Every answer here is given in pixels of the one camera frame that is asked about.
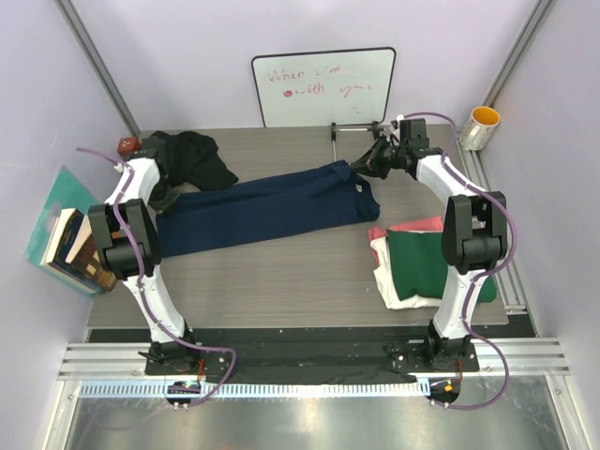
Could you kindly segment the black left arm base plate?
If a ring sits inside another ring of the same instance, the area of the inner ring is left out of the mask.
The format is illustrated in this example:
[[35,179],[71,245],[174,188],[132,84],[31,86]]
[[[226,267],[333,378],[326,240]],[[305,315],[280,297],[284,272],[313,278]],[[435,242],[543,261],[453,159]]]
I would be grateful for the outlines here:
[[154,342],[138,355],[145,359],[146,375],[224,375],[233,361],[229,352],[193,350],[177,342]]

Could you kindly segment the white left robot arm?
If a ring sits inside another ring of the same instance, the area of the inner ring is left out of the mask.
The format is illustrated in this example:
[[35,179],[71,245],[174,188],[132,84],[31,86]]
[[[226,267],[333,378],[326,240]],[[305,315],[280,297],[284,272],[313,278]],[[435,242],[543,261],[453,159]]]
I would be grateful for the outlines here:
[[193,333],[175,308],[160,264],[158,232],[148,205],[153,194],[173,203],[162,142],[146,140],[142,149],[123,158],[79,147],[79,152],[109,160],[120,172],[112,194],[89,208],[87,216],[102,268],[113,273],[135,298],[150,330],[150,348],[141,356],[155,366],[181,374],[199,364],[200,352],[191,345]]

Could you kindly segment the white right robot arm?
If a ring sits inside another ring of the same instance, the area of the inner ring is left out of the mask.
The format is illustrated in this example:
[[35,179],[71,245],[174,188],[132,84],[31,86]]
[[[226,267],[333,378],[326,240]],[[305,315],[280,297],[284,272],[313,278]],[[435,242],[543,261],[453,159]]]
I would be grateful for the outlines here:
[[498,262],[508,258],[509,221],[500,191],[477,186],[442,149],[431,146],[426,119],[424,112],[399,115],[351,169],[380,179],[402,170],[429,188],[445,208],[441,249],[448,271],[442,304],[417,353],[425,367],[451,370],[469,354],[477,295]]

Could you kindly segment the navy blue t shirt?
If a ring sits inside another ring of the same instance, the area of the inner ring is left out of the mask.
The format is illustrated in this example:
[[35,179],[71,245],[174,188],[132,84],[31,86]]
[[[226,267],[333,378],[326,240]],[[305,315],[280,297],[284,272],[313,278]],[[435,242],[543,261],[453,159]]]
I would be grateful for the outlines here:
[[157,217],[165,258],[371,222],[381,207],[367,180],[340,160],[302,172],[179,196]]

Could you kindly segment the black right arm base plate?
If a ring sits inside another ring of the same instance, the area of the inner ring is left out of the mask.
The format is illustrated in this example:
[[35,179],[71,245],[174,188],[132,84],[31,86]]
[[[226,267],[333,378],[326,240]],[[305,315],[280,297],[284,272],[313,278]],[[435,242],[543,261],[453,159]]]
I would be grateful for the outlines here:
[[441,351],[428,354],[422,340],[392,341],[383,345],[383,351],[391,358],[390,369],[398,374],[477,372],[480,369],[474,345],[469,343],[458,352]]

